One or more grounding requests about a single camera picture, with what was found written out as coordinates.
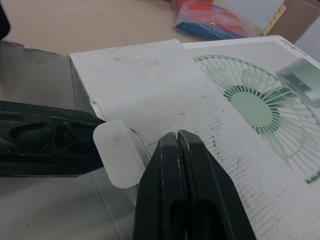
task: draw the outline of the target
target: fan box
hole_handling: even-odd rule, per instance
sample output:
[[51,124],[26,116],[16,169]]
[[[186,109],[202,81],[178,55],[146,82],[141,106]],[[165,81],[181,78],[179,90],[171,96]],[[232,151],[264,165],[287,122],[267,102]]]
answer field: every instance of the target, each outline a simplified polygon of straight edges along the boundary
[[[182,45],[256,134],[301,179],[315,182],[320,174],[319,63],[281,36]],[[79,64],[71,55],[75,69],[81,69],[81,82],[89,85],[92,68],[86,61],[99,54],[100,50],[76,53]],[[97,76],[103,74],[99,64],[94,67]],[[87,94],[97,116],[104,119],[92,90],[96,87]]]

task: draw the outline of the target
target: torn cardboard flap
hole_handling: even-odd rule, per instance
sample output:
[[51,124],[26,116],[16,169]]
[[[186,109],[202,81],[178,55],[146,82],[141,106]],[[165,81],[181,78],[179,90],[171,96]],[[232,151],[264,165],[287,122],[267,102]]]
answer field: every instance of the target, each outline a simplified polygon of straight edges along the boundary
[[[261,67],[269,63],[269,71],[277,68],[275,61],[261,55],[259,41],[241,41],[250,44],[237,45],[235,40],[233,46],[224,47],[217,41],[221,49],[212,51],[237,54],[231,49],[248,47],[244,48],[247,62],[255,57],[262,61]],[[264,43],[269,54],[281,49],[281,43],[274,41],[269,38]],[[168,132],[184,129],[199,135],[235,183],[257,239],[318,238],[319,193],[263,141],[195,63],[193,58],[210,54],[209,50],[194,54],[169,40],[70,57],[105,120],[122,119],[138,132],[150,154]]]

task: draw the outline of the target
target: white cardboard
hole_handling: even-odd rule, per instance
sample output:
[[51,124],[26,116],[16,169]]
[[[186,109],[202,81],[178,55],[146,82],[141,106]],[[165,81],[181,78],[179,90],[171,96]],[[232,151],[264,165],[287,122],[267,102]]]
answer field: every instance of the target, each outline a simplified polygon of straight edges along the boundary
[[140,182],[150,156],[138,136],[121,119],[97,126],[93,140],[114,186],[128,189]]
[[231,176],[257,239],[319,239],[319,193],[264,143],[192,57],[176,40],[71,55],[91,104],[106,121],[123,119],[150,154],[168,132],[199,135]]

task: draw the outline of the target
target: fan hub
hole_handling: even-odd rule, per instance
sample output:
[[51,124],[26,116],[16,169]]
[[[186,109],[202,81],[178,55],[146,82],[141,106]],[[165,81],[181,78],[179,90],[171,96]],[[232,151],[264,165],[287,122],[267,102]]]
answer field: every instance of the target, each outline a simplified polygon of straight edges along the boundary
[[251,125],[262,127],[268,125],[272,121],[271,109],[255,94],[237,92],[232,96],[231,103]]

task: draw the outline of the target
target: cardboard box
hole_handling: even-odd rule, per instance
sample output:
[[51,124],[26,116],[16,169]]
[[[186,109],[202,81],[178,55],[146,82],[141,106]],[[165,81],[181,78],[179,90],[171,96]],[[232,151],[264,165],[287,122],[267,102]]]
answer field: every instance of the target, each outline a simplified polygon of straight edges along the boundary
[[280,36],[183,46],[71,59],[96,113],[122,119],[151,155],[168,132],[199,135],[235,183],[257,239],[317,238],[319,64]]

